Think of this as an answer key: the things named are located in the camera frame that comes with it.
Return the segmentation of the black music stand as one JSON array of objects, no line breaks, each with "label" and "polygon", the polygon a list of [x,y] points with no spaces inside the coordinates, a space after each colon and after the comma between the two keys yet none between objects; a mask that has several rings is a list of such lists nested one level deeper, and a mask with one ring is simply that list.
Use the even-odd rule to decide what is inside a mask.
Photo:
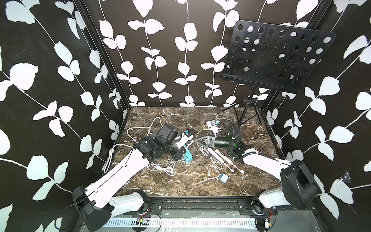
[{"label": "black music stand", "polygon": [[221,77],[253,90],[297,94],[335,38],[332,32],[239,20]]}]

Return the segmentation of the teal wall charger cube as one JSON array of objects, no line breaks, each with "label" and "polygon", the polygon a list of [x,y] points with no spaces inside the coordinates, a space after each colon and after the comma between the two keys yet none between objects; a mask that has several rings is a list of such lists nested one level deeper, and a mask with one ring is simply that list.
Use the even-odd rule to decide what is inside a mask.
[{"label": "teal wall charger cube", "polygon": [[229,179],[229,176],[227,176],[226,174],[222,173],[218,179],[222,182],[222,183],[226,183]]}]

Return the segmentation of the black front rail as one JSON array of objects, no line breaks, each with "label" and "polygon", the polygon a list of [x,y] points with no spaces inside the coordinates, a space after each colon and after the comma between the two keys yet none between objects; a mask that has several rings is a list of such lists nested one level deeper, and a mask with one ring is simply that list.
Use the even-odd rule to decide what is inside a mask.
[{"label": "black front rail", "polygon": [[308,210],[309,207],[296,207],[289,204],[281,206],[263,206],[256,196],[242,197],[152,197],[133,195],[114,197],[103,208],[91,206],[89,210],[81,210],[81,217],[87,219],[102,218],[107,222],[108,217],[119,215],[144,216],[147,213],[161,215],[164,210],[206,210],[206,211],[235,211],[241,216],[262,218],[270,214],[278,215],[279,210]]}]

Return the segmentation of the pink electric toothbrush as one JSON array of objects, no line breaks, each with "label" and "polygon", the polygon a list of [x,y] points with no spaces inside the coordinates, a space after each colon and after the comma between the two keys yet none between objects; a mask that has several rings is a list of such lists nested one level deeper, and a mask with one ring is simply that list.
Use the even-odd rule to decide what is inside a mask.
[{"label": "pink electric toothbrush", "polygon": [[225,156],[222,152],[220,152],[218,149],[215,149],[215,152],[223,159],[225,160],[227,163],[229,163],[230,165],[232,165],[235,169],[237,169],[239,172],[241,172],[242,174],[245,173],[244,170],[241,170],[239,169],[234,163],[232,160],[230,160],[227,156]]}]

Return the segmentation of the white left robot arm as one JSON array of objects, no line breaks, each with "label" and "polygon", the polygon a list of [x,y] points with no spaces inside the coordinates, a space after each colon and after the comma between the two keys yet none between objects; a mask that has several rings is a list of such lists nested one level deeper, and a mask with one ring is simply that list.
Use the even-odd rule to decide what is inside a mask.
[{"label": "white left robot arm", "polygon": [[103,227],[111,218],[127,212],[146,212],[148,196],[141,190],[116,197],[115,194],[139,171],[167,152],[175,158],[186,153],[188,138],[168,141],[161,136],[147,136],[137,141],[125,159],[88,187],[72,192],[73,205],[90,232]]}]

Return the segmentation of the teal power strip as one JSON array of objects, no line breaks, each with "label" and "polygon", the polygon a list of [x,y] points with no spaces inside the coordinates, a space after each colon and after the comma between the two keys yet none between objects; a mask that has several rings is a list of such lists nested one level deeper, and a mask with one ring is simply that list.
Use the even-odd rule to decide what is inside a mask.
[{"label": "teal power strip", "polygon": [[186,150],[185,154],[183,155],[183,158],[184,158],[185,162],[190,162],[190,161],[193,160],[193,156],[188,149]]}]

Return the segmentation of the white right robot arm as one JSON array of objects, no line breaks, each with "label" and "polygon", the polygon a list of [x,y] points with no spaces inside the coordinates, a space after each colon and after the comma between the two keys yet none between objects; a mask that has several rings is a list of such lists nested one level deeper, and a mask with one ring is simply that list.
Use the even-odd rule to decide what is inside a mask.
[{"label": "white right robot arm", "polygon": [[223,136],[210,134],[196,138],[195,143],[221,159],[224,155],[217,149],[225,148],[229,161],[256,167],[281,182],[281,187],[263,190],[252,198],[247,209],[256,215],[271,212],[277,206],[306,209],[320,193],[320,186],[303,161],[287,161],[263,154],[243,143],[240,135],[226,131]]}]

